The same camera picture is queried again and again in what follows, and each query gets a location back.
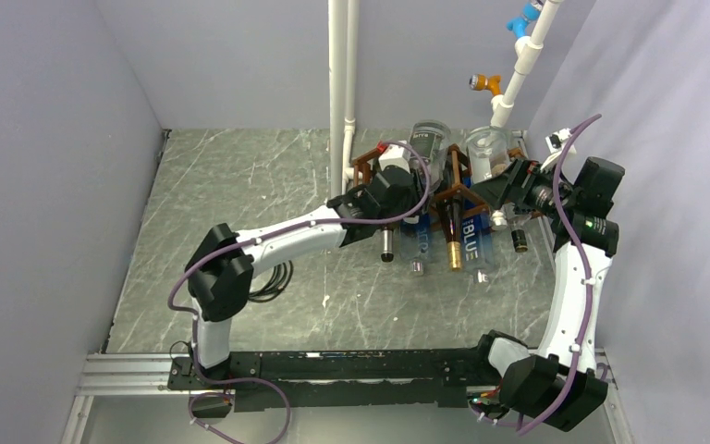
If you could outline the clear bottle with cork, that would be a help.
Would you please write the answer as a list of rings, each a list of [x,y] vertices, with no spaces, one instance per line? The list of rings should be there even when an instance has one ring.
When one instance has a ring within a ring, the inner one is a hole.
[[[508,218],[500,204],[492,203],[486,197],[482,183],[497,178],[508,168],[511,162],[508,155],[510,144],[510,132],[495,126],[473,129],[464,140],[466,155],[470,161],[470,190],[489,206],[490,228],[495,231],[508,228]]]

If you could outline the clear bottle dark label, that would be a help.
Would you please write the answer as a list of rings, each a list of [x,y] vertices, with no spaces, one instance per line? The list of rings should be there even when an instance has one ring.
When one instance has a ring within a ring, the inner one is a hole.
[[[411,129],[409,144],[428,167],[432,191],[437,189],[442,180],[447,149],[451,144],[450,137],[449,126],[438,120],[421,120]]]

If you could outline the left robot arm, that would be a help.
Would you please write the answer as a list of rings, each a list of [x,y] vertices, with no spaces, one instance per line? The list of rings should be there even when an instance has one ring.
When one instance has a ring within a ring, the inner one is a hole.
[[[304,254],[364,241],[384,226],[416,215],[430,194],[431,175],[388,166],[366,185],[339,195],[310,213],[265,228],[236,232],[228,224],[209,230],[171,292],[186,287],[190,306],[167,301],[192,316],[192,376],[208,389],[230,374],[230,331],[249,300],[252,280]]]

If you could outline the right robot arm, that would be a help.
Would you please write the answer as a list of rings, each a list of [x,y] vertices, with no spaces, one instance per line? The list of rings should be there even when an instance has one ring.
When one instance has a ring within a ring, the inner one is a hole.
[[[513,161],[501,174],[471,185],[491,206],[512,203],[547,217],[556,236],[555,287],[540,345],[490,331],[482,336],[472,371],[484,384],[499,379],[495,405],[568,432],[606,400],[594,353],[599,299],[618,249],[618,224],[608,220],[625,170],[599,157],[585,160],[574,181],[536,161]]]

